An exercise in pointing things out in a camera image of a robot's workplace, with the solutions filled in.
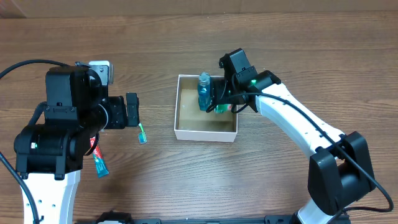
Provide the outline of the green white soap packet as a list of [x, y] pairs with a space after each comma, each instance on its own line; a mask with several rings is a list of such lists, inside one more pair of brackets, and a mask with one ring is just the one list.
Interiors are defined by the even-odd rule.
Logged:
[[230, 104], [217, 105], [214, 108], [214, 112], [217, 114], [222, 114], [222, 113], [230, 111], [231, 108], [232, 108], [232, 106]]

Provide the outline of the teal mouthwash bottle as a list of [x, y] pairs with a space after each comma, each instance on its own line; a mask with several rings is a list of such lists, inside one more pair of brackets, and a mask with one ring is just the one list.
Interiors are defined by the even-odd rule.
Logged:
[[211, 104], [211, 77], [203, 72], [198, 77], [198, 105], [201, 111], [206, 111]]

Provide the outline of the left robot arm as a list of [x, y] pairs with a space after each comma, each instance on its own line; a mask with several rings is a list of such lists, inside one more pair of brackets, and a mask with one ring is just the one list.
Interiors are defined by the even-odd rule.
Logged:
[[109, 96], [106, 65], [59, 66], [45, 76], [46, 102], [16, 136], [16, 171], [24, 192], [25, 223], [72, 223], [83, 159], [104, 129], [139, 124], [136, 93]]

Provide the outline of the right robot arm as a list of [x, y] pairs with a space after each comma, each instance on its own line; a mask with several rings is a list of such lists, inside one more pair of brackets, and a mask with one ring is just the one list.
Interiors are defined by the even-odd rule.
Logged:
[[251, 107], [270, 119], [303, 151], [309, 161], [310, 201], [291, 223], [332, 223], [355, 201], [376, 187], [368, 144], [358, 132], [345, 134], [296, 100], [281, 79], [258, 72], [243, 49], [219, 60], [225, 85], [215, 85], [213, 104]]

